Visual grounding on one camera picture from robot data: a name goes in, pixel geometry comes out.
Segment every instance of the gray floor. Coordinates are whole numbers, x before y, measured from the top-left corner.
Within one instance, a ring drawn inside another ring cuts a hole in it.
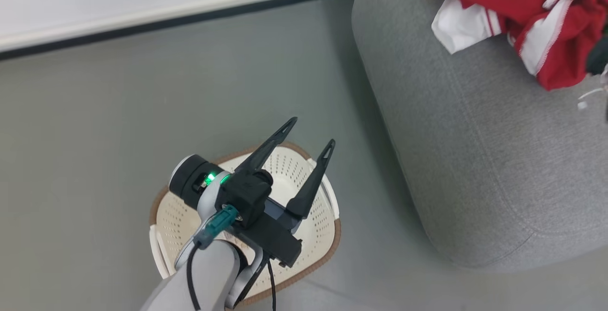
[[[343,235],[278,309],[608,309],[606,250],[506,275],[437,254],[352,40],[351,6],[311,1],[0,63],[0,307],[139,309],[160,281],[147,218],[173,166],[259,143],[296,115],[290,140],[307,151],[337,140],[328,177]]]

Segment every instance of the basket rim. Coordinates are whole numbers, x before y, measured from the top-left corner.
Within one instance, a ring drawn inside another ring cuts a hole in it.
[[[279,146],[287,147],[289,149],[296,151],[297,153],[302,155],[302,157],[304,157],[304,159],[306,159],[306,160],[309,160],[312,158],[308,153],[306,153],[306,151],[304,151],[302,149],[302,147],[300,147],[292,142],[283,142],[283,144],[280,144]],[[245,155],[247,153],[252,153],[254,150],[256,150],[256,148],[257,148],[257,146],[253,146],[253,147],[249,147],[249,149],[246,149],[243,151],[231,153],[230,155],[226,155],[224,157],[221,157],[221,158],[213,161],[213,163],[217,164],[218,162],[222,163],[222,162],[226,162],[228,160],[232,160],[234,158],[240,157],[241,155]],[[165,185],[161,189],[161,191],[158,193],[156,198],[154,199],[154,202],[152,203],[152,208],[150,209],[150,220],[149,220],[150,226],[153,226],[156,224],[156,214],[158,214],[158,208],[161,205],[161,201],[162,201],[163,197],[165,197],[167,193],[169,193],[169,186]],[[341,236],[342,236],[342,224],[340,222],[340,218],[337,218],[334,220],[334,240],[332,241],[332,246],[330,246],[330,249],[327,251],[327,253],[325,253],[325,255],[323,255],[323,257],[321,257],[321,259],[317,260],[314,264],[308,266],[305,270],[302,270],[302,272],[299,272],[298,274],[287,279],[286,281],[283,281],[282,283],[279,283],[278,285],[276,285],[276,291],[278,292],[282,289],[285,289],[286,287],[293,285],[300,279],[304,278],[305,276],[307,276],[307,275],[311,274],[312,272],[314,272],[315,270],[317,270],[317,268],[321,267],[323,264],[327,263],[329,261],[329,259],[331,259],[332,256],[334,255],[334,253],[336,252],[338,245],[340,244]],[[271,289],[263,290],[260,293],[257,293],[257,294],[254,294],[253,296],[245,298],[239,305],[253,304],[264,298],[267,298],[271,294],[272,294]]]

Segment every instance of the red and white garment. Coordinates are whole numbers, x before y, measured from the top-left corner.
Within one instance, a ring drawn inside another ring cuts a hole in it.
[[[551,90],[584,79],[607,9],[608,0],[446,0],[431,27],[452,54],[506,33],[528,72]]]

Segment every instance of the gray sofa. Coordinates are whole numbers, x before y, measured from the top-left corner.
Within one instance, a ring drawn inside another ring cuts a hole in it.
[[[449,55],[443,0],[355,0],[352,28],[424,229],[456,265],[524,270],[608,244],[606,95],[546,92],[504,37]]]

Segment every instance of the white plastic basket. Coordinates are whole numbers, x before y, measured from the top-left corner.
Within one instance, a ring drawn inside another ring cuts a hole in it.
[[[233,172],[234,168],[249,156],[254,149],[234,153],[218,160],[219,166]],[[295,196],[300,186],[313,171],[316,162],[300,147],[290,143],[278,146],[263,168],[271,173],[274,184],[271,197],[283,206]],[[174,262],[189,237],[200,226],[196,210],[169,192],[165,187],[157,196],[150,211],[150,246],[156,266],[164,278],[175,273]],[[302,254],[292,268],[283,268],[272,261],[276,289],[281,290],[317,269],[330,259],[340,242],[341,224],[338,204],[332,185],[326,176],[317,192],[310,215],[295,233],[302,239]],[[253,250],[228,233],[223,239],[237,244],[248,261],[254,257]],[[270,280],[263,270],[255,285],[241,304],[250,304],[270,295]]]

